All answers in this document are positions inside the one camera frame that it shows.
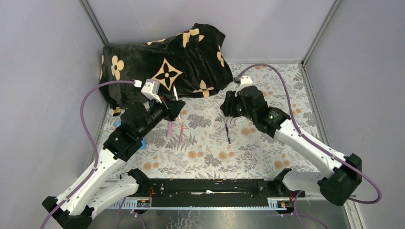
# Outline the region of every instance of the wire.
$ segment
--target wire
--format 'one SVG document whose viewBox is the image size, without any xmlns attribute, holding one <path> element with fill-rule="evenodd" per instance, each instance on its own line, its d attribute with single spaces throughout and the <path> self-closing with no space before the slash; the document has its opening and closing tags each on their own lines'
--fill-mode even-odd
<svg viewBox="0 0 405 229">
<path fill-rule="evenodd" d="M 72 192 L 70 192 L 69 195 L 66 196 L 65 200 L 62 200 L 54 209 L 52 209 L 51 212 L 49 212 L 49 214 L 45 217 L 45 219 L 43 220 L 40 229 L 44 229 L 46 223 L 48 222 L 48 220 L 52 217 L 52 215 L 66 202 L 67 199 L 70 199 L 70 197 L 72 197 L 89 179 L 90 177 L 94 174 L 94 172 L 96 171 L 96 167 L 98 164 L 98 150 L 97 150 L 97 146 L 96 143 L 94 142 L 93 138 L 91 137 L 91 134 L 86 126 L 85 123 L 85 118 L 84 118 L 84 114 L 83 114 L 83 108 L 85 106 L 85 102 L 87 100 L 87 98 L 89 97 L 89 95 L 97 90 L 100 87 L 104 87 L 106 85 L 110 85 L 110 84 L 116 84 L 116 83 L 129 83 L 129 84 L 134 84 L 133 81 L 127 81 L 127 80 L 122 80 L 122 81 L 109 81 L 109 82 L 105 82 L 105 83 L 101 83 L 99 85 L 97 85 L 96 87 L 92 88 L 90 91 L 87 92 L 87 94 L 84 96 L 82 103 L 80 105 L 80 119 L 82 121 L 82 125 L 83 128 L 85 129 L 86 135 L 88 137 L 88 139 L 90 140 L 90 143 L 93 147 L 93 153 L 94 153 L 94 168 L 92 170 L 90 170 L 90 173 L 83 179 L 82 182 L 80 182 L 80 184 L 72 190 Z"/>
<path fill-rule="evenodd" d="M 151 199 L 152 199 L 152 195 L 153 195 L 153 188 L 152 187 L 150 187 L 150 188 L 148 188 L 148 190 L 149 190 L 149 205 L 151 206 L 152 205 L 152 202 L 150 201 Z"/>
<path fill-rule="evenodd" d="M 297 213 L 297 212 L 293 212 L 291 214 L 282 214 L 282 217 L 289 217 L 289 216 L 300 216 L 300 217 L 305 217 L 305 218 L 309 218 L 312 219 L 314 221 L 317 221 L 318 223 L 322 224 L 323 227 L 325 227 L 325 229 L 329 229 L 328 226 L 326 226 L 326 224 L 324 222 L 322 222 L 320 219 L 315 218 L 313 216 L 310 215 L 306 215 L 306 214 L 301 214 L 301 213 Z M 274 214 L 274 215 L 270 215 L 270 217 L 281 217 L 280 214 Z"/>
<path fill-rule="evenodd" d="M 287 86 L 286 83 L 284 82 L 283 77 L 281 76 L 280 72 L 277 71 L 277 69 L 273 66 L 271 66 L 270 64 L 265 64 L 265 63 L 258 63 L 258 64 L 253 64 L 250 65 L 249 67 L 245 68 L 243 71 L 241 71 L 241 73 L 239 73 L 236 78 L 239 78 L 240 76 L 242 76 L 247 70 L 256 67 L 256 66 L 266 66 L 271 68 L 274 72 L 276 72 L 276 74 L 278 75 L 278 77 L 280 78 L 283 87 L 284 87 L 284 91 L 286 92 L 286 96 L 287 96 L 287 102 L 288 102 L 288 110 L 290 112 L 290 116 L 291 116 L 291 120 L 292 123 L 295 127 L 295 129 L 297 130 L 297 132 L 302 136 L 302 138 L 304 138 L 307 142 L 309 142 L 311 145 L 313 145 L 314 147 L 316 147 L 317 149 L 319 149 L 320 151 L 322 151 L 323 153 L 325 153 L 326 155 L 333 157 L 336 161 L 340 162 L 341 164 L 345 165 L 346 167 L 350 168 L 351 170 L 353 170 L 354 172 L 356 172 L 357 174 L 359 174 L 360 176 L 362 176 L 364 179 L 366 179 L 377 191 L 377 198 L 375 200 L 372 201 L 364 201 L 364 200 L 358 200 L 358 199 L 353 199 L 351 197 L 349 197 L 349 200 L 352 200 L 354 202 L 357 203 L 361 203 L 361 204 L 375 204 L 378 203 L 381 200 L 381 197 L 383 196 L 381 193 L 380 188 L 377 186 L 376 183 L 374 183 L 374 181 L 372 181 L 368 176 L 366 176 L 362 171 L 356 169 L 355 167 L 351 166 L 350 164 L 348 164 L 347 162 L 343 161 L 342 159 L 335 157 L 332 153 L 330 153 L 328 150 L 324 149 L 323 147 L 321 147 L 320 145 L 316 144 L 315 142 L 313 142 L 311 139 L 309 139 L 305 134 L 302 134 L 300 127 L 298 126 L 295 117 L 293 115 L 292 112 L 292 108 L 291 108 L 291 100 L 290 100 L 290 96 L 288 94 L 288 90 L 287 90 Z"/>
<path fill-rule="evenodd" d="M 326 155 L 330 156 L 331 158 L 334 158 L 336 161 L 340 162 L 342 165 L 345 165 L 346 167 L 350 168 L 351 170 L 353 170 L 354 172 L 356 172 L 357 174 L 359 174 L 360 176 L 362 176 L 362 177 L 363 177 L 364 179 L 366 179 L 366 180 L 375 188 L 375 190 L 377 191 L 377 198 L 376 198 L 375 200 L 372 200 L 372 201 L 358 200 L 358 199 L 353 199 L 353 198 L 351 198 L 351 197 L 349 197 L 348 199 L 349 199 L 349 200 L 352 200 L 352 201 L 354 201 L 354 202 L 357 202 L 357 203 L 361 203 L 361 204 L 375 204 L 375 203 L 378 203 L 378 202 L 381 200 L 381 198 L 382 198 L 383 195 L 382 195 L 382 193 L 381 193 L 380 188 L 377 186 L 376 183 L 374 183 L 374 182 L 373 182 L 368 176 L 366 176 L 362 171 L 360 171 L 360 170 L 356 169 L 355 167 L 349 165 L 347 162 L 341 160 L 340 158 L 335 157 L 332 153 L 330 153 L 329 151 L 327 151 L 326 149 L 324 149 L 324 148 L 321 147 L 320 145 L 316 144 L 316 143 L 313 142 L 311 139 L 309 139 L 305 134 L 302 133 L 300 127 L 299 127 L 298 124 L 297 124 L 297 121 L 295 120 L 295 117 L 294 117 L 294 114 L 293 114 L 293 111 L 292 111 L 291 100 L 290 100 L 290 97 L 289 97 L 289 94 L 288 94 L 288 90 L 287 90 L 286 83 L 284 82 L 284 79 L 283 79 L 283 77 L 281 76 L 280 72 L 279 72 L 275 67 L 271 66 L 270 64 L 261 64 L 261 63 L 259 63 L 259 64 L 252 64 L 252 65 L 250 65 L 249 67 L 245 68 L 243 71 L 241 71 L 235 78 L 236 78 L 236 79 L 239 79 L 243 74 L 245 74 L 245 72 L 247 72 L 247 70 L 249 70 L 249 69 L 251 69 L 251 68 L 253 68 L 253 67 L 256 67 L 256 66 L 266 66 L 266 67 L 272 69 L 272 70 L 277 74 L 277 76 L 280 78 L 280 81 L 281 81 L 281 83 L 283 84 L 284 91 L 286 92 L 287 103 L 288 103 L 288 110 L 289 110 L 289 112 L 290 112 L 290 116 L 291 116 L 292 123 L 293 123 L 295 129 L 297 130 L 297 132 L 302 136 L 302 138 L 304 138 L 307 142 L 309 142 L 311 145 L 313 145 L 314 147 L 316 147 L 317 149 L 319 149 L 320 151 L 322 151 L 322 152 L 325 153 Z M 320 221 L 319 219 L 317 219 L 317 218 L 315 218 L 315 217 L 313 217 L 313 216 L 310 216 L 310 215 L 300 214 L 300 213 L 297 212 L 297 198 L 298 198 L 298 196 L 301 194 L 301 192 L 302 192 L 302 191 L 298 192 L 298 194 L 295 196 L 295 200 L 294 200 L 294 210 L 295 210 L 296 216 L 297 216 L 299 222 L 301 223 L 301 225 L 302 225 L 305 229 L 308 229 L 308 228 L 305 226 L 305 224 L 301 221 L 300 216 L 303 216 L 303 217 L 307 217 L 307 218 L 313 219 L 313 220 L 319 222 L 320 224 L 322 224 L 325 228 L 328 228 L 328 227 L 327 227 L 322 221 Z"/>
<path fill-rule="evenodd" d="M 294 198 L 294 191 L 291 191 L 291 193 L 290 193 L 290 203 L 292 202 L 293 198 Z"/>
<path fill-rule="evenodd" d="M 119 207 L 118 207 L 118 210 L 117 210 L 117 214 L 115 215 L 114 229 L 117 229 L 119 211 L 121 210 L 122 206 L 124 205 L 125 199 L 126 199 L 126 197 L 124 197 L 124 198 L 122 199 L 122 202 L 119 204 Z"/>
<path fill-rule="evenodd" d="M 145 220 L 143 219 L 143 217 L 139 213 L 137 213 L 136 211 L 134 211 L 134 213 L 135 213 L 135 217 L 139 217 L 140 221 L 142 221 L 143 229 L 146 229 L 146 224 L 145 224 Z"/>
</svg>

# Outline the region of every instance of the gray wall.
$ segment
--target gray wall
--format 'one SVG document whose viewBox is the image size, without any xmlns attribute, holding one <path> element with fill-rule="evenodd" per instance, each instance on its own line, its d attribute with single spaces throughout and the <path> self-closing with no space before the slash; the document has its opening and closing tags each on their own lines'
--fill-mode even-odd
<svg viewBox="0 0 405 229">
<path fill-rule="evenodd" d="M 0 3 L 0 228 L 39 228 L 41 202 L 72 184 L 89 159 L 80 124 L 98 84 L 102 44 L 76 0 Z M 85 107 L 96 133 L 104 100 Z M 47 228 L 58 228 L 50 220 Z"/>
<path fill-rule="evenodd" d="M 195 23 L 227 38 L 226 60 L 301 60 L 333 0 L 89 0 L 110 42 L 149 42 Z"/>
<path fill-rule="evenodd" d="M 332 146 L 363 160 L 382 189 L 368 229 L 404 228 L 405 1 L 343 1 L 308 63 Z M 366 181 L 359 199 L 374 199 Z"/>
</svg>

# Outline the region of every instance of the pink pen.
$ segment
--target pink pen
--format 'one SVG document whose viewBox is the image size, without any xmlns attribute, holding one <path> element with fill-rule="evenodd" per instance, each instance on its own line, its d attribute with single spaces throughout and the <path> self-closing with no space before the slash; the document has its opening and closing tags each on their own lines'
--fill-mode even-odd
<svg viewBox="0 0 405 229">
<path fill-rule="evenodd" d="M 169 122 L 169 125 L 167 127 L 167 135 L 166 135 L 166 137 L 171 137 L 172 126 L 173 126 L 173 122 Z"/>
</svg>

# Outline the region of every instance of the white mounting bracket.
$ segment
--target white mounting bracket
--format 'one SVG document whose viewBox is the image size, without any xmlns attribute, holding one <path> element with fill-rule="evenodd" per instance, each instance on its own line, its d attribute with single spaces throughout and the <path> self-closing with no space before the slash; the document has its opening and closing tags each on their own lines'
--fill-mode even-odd
<svg viewBox="0 0 405 229">
<path fill-rule="evenodd" d="M 142 94 L 146 96 L 149 100 L 156 100 L 162 103 L 160 97 L 158 96 L 160 82 L 152 79 L 147 79 L 142 87 Z"/>
<path fill-rule="evenodd" d="M 248 75 L 242 76 L 241 83 L 235 92 L 235 97 L 238 96 L 238 92 L 240 92 L 242 89 L 244 89 L 245 87 L 252 86 L 252 85 L 253 85 L 253 80 L 252 80 L 252 78 L 250 78 L 250 76 L 248 76 Z"/>
</svg>

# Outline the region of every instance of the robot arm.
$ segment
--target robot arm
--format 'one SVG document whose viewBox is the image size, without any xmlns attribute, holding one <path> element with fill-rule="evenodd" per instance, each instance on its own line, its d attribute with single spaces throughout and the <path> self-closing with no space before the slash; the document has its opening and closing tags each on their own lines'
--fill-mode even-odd
<svg viewBox="0 0 405 229">
<path fill-rule="evenodd" d="M 146 111 L 142 103 L 134 103 L 124 112 L 121 116 L 121 126 L 109 136 L 99 153 L 99 162 L 94 173 L 72 197 L 67 199 L 72 190 L 76 189 L 93 170 L 94 163 L 62 194 L 44 200 L 43 206 L 49 212 L 66 200 L 53 214 L 64 229 L 86 228 L 91 219 L 118 199 L 147 191 L 143 184 L 148 178 L 142 172 L 137 171 L 128 174 L 129 176 L 96 194 L 108 176 L 141 148 L 141 141 L 147 133 L 162 119 L 175 120 L 184 107 L 185 102 L 183 101 L 172 101 L 167 97 L 159 97 L 158 89 L 159 82 L 146 80 L 141 91 L 150 99 L 149 110 Z"/>
<path fill-rule="evenodd" d="M 225 101 L 221 105 L 224 115 L 244 116 L 250 119 L 259 131 L 286 143 L 318 168 L 320 172 L 317 173 L 297 172 L 291 169 L 282 172 L 283 183 L 289 190 L 321 193 L 331 203 L 342 206 L 362 179 L 335 158 L 346 161 L 358 170 L 362 169 L 361 159 L 355 154 L 346 156 L 330 148 L 302 128 L 300 134 L 288 114 L 278 108 L 267 106 L 263 93 L 253 86 L 249 76 L 242 76 L 240 83 L 236 91 L 226 93 Z M 301 136 L 302 134 L 328 150 L 333 157 L 327 156 L 310 144 Z"/>
</svg>

